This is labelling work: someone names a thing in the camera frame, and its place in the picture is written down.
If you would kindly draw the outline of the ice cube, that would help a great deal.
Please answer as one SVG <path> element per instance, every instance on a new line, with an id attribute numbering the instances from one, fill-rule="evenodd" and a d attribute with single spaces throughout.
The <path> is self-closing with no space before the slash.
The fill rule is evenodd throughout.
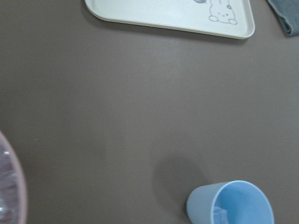
<path id="1" fill-rule="evenodd" d="M 213 211 L 214 224 L 227 224 L 227 211 L 221 207 L 215 206 Z"/>

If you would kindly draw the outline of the light blue plastic cup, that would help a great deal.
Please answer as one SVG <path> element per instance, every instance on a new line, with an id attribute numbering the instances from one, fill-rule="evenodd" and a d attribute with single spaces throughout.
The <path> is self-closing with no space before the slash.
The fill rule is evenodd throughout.
<path id="1" fill-rule="evenodd" d="M 187 198 L 186 212 L 193 224 L 213 224 L 214 207 L 227 211 L 228 224 L 273 224 L 273 210 L 266 195 L 247 181 L 200 186 Z"/>

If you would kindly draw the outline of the pink bowl of ice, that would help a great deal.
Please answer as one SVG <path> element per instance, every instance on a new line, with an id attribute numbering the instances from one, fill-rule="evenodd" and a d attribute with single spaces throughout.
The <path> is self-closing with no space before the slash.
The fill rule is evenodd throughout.
<path id="1" fill-rule="evenodd" d="M 6 137 L 0 134 L 0 222 L 25 224 L 28 197 L 20 161 Z"/>

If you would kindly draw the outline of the cream rabbit tray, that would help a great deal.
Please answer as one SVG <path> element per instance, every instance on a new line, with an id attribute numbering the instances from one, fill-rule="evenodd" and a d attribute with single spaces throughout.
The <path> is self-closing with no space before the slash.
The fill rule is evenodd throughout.
<path id="1" fill-rule="evenodd" d="M 248 0 L 87 0 L 104 21 L 247 39 L 255 31 Z"/>

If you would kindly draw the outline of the grey folded cloth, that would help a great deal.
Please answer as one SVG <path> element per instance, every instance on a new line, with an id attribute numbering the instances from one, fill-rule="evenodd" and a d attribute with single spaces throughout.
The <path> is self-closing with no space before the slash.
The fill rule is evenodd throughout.
<path id="1" fill-rule="evenodd" d="M 268 0 L 278 20 L 288 36 L 299 35 L 299 1 L 298 0 Z"/>

